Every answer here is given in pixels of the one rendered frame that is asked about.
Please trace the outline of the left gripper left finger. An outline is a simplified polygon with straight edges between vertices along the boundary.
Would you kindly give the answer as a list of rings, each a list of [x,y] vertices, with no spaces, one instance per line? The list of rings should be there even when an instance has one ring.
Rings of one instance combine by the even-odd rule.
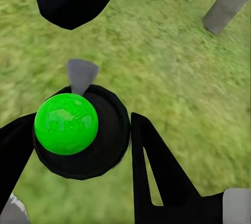
[[[34,150],[35,117],[22,116],[0,128],[0,215]]]

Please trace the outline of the insectifuge atomizer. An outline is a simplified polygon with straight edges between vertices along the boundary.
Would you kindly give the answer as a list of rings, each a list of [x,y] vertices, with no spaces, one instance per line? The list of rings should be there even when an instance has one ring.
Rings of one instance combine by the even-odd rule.
[[[131,124],[118,96],[92,84],[98,65],[71,58],[67,69],[71,86],[47,99],[36,113],[33,146],[51,172],[87,180],[122,161],[130,146]]]

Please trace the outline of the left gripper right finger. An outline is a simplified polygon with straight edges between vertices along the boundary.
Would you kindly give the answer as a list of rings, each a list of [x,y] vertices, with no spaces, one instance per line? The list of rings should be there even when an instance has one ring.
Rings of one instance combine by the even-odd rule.
[[[130,124],[135,224],[219,224],[152,122],[132,112]],[[152,204],[143,147],[164,206]]]

